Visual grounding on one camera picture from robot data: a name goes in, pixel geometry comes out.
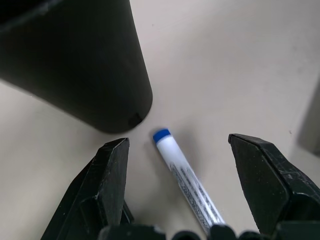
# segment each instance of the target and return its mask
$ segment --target beige table surface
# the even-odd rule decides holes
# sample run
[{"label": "beige table surface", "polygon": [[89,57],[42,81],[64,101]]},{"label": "beige table surface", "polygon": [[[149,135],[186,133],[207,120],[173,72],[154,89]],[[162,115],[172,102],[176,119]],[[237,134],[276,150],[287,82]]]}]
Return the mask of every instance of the beige table surface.
[{"label": "beige table surface", "polygon": [[171,237],[202,230],[151,140],[168,127],[224,220],[256,230],[229,133],[273,142],[320,185],[296,138],[320,74],[319,0],[132,0],[153,89],[145,121],[108,135],[0,83],[0,239],[38,240],[105,142],[129,137],[125,200]]}]

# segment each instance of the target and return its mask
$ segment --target blue marker cap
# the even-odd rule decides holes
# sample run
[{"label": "blue marker cap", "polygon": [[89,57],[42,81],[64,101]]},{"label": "blue marker cap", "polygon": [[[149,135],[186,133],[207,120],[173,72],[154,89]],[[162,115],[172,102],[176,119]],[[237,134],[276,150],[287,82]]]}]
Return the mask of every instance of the blue marker cap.
[{"label": "blue marker cap", "polygon": [[171,136],[171,133],[169,132],[169,130],[167,128],[163,128],[163,129],[157,131],[153,135],[153,140],[154,140],[155,144],[157,144],[161,139],[163,139],[166,136]]}]

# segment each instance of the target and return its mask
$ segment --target white marker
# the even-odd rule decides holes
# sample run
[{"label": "white marker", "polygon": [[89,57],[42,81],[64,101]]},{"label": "white marker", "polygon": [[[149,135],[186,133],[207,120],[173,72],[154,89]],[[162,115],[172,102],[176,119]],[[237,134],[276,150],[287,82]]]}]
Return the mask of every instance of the white marker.
[{"label": "white marker", "polygon": [[211,226],[224,224],[224,220],[169,130],[165,128],[157,131],[153,135],[153,140],[165,163],[178,181],[181,191],[203,230],[208,234]]}]

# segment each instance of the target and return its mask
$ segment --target black cylinder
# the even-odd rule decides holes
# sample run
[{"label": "black cylinder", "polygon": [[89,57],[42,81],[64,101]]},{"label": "black cylinder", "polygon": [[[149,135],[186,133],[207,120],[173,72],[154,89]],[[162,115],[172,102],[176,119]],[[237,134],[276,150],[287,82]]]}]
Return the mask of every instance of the black cylinder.
[{"label": "black cylinder", "polygon": [[0,78],[103,132],[147,116],[153,96],[129,0],[0,5]]}]

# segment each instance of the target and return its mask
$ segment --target black cylindrical object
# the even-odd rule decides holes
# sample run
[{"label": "black cylindrical object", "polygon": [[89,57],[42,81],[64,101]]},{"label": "black cylindrical object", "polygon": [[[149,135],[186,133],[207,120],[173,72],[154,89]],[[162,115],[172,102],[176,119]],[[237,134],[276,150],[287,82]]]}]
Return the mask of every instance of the black cylindrical object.
[{"label": "black cylindrical object", "polygon": [[2,0],[0,78],[109,133],[153,98],[129,0]]}]

